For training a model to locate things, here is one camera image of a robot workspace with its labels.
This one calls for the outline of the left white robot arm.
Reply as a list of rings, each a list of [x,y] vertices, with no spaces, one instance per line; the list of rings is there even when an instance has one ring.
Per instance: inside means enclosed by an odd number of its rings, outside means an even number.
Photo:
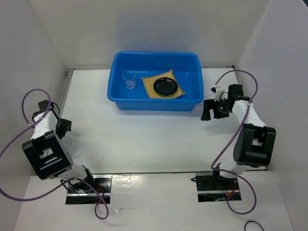
[[[74,164],[71,147],[63,140],[71,131],[72,122],[60,118],[54,110],[45,116],[40,110],[33,114],[37,122],[31,139],[22,144],[22,150],[28,158],[37,176],[42,179],[72,179],[75,191],[86,193],[94,190],[96,180],[85,166]]]

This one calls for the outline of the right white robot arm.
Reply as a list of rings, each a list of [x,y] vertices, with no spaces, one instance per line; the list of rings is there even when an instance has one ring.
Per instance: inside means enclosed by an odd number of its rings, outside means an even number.
[[[211,184],[216,189],[222,189],[228,183],[228,179],[234,179],[252,168],[269,165],[276,130],[268,127],[259,118],[251,98],[244,96],[242,85],[230,85],[228,91],[219,86],[214,86],[211,90],[215,97],[204,101],[201,120],[222,119],[234,114],[240,123],[240,127],[231,139],[235,143],[233,158],[213,164]]]

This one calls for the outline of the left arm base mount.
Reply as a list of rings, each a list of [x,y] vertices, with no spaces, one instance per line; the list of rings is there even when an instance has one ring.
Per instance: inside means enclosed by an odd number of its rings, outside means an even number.
[[[111,199],[111,185],[112,175],[93,175],[96,185],[94,189],[103,197],[107,204],[110,204]],[[65,185],[66,188],[66,205],[85,205],[85,204],[103,204],[93,190],[84,192],[83,190],[76,190],[71,183]]]

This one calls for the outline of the woven bamboo placemat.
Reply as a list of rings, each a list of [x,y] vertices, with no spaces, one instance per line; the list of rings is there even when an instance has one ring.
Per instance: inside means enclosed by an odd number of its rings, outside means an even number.
[[[161,77],[169,77],[171,79],[174,79],[176,81],[176,83],[178,84],[176,78],[174,77],[174,74],[173,74],[173,70],[170,69],[169,71],[165,72],[165,73],[162,73],[162,74],[159,74],[159,75],[156,75],[156,76],[151,76],[151,77],[142,77],[142,82],[143,82],[143,85],[144,85],[144,88],[145,88],[145,91],[147,93],[147,96],[151,99],[153,99],[153,96],[155,94],[157,94],[154,89],[153,89],[153,84],[154,82],[161,78]],[[178,90],[176,92],[177,94],[181,94],[182,95],[185,95],[185,92],[182,90],[182,88],[180,87],[180,85],[178,84]]]

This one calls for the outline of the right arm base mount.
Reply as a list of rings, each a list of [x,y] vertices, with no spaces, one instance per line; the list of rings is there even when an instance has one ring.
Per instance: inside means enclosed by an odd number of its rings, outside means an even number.
[[[241,201],[237,178],[224,178],[219,173],[196,173],[191,181],[196,184],[198,202]]]

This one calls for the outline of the green round plate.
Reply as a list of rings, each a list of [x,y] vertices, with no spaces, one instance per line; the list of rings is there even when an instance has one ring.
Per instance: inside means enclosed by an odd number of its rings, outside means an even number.
[[[172,95],[168,95],[168,96],[165,96],[165,95],[160,95],[160,94],[155,94],[153,96],[153,99],[175,99],[177,97],[181,96],[181,94],[172,94]]]

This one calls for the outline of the black round bowl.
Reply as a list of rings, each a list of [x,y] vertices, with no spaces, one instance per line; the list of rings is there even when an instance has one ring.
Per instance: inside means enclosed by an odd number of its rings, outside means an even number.
[[[154,91],[160,96],[171,96],[178,90],[178,84],[174,79],[169,77],[161,77],[153,84]]]

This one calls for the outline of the clear plastic cup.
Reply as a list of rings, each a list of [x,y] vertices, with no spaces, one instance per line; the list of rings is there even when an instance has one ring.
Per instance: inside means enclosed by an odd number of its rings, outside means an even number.
[[[66,147],[66,149],[68,150],[70,155],[74,154],[74,149],[73,149],[73,143],[70,137],[63,137],[62,138],[62,143],[64,144],[64,146]]]
[[[127,89],[132,90],[136,86],[136,72],[127,70],[122,73],[122,79]]]

